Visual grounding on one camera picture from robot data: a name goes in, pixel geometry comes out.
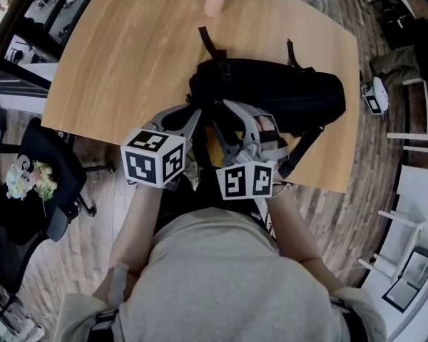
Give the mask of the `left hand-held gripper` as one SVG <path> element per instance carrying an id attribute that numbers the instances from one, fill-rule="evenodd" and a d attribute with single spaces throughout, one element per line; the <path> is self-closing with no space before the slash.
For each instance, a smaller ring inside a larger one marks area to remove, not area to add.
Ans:
<path id="1" fill-rule="evenodd" d="M 127 180 L 160 189 L 171 188 L 189 164 L 189 140 L 201 114 L 202 110 L 194 105 L 177 105 L 157 113 L 142 128 L 133 129 L 121 145 Z"/>

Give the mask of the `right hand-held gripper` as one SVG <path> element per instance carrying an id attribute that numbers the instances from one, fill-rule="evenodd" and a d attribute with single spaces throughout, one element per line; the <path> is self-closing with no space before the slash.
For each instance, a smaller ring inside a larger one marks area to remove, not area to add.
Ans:
<path id="1" fill-rule="evenodd" d="M 216 137 L 224 154 L 223 167 L 216 170 L 224 200 L 273 198 L 274 186 L 288 188 L 279 172 L 279 164 L 289 157 L 288 146 L 263 150 L 251 105 L 223 101 L 222 123 L 213 121 Z"/>

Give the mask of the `person's right hand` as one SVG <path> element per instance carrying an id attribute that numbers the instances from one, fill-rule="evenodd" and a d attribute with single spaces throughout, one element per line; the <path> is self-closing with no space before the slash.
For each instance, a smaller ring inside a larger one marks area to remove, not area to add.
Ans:
<path id="1" fill-rule="evenodd" d="M 259 115 L 254 119 L 263 150 L 276 150 L 287 147 L 287 142 L 280 137 L 274 122 L 268 116 Z"/>

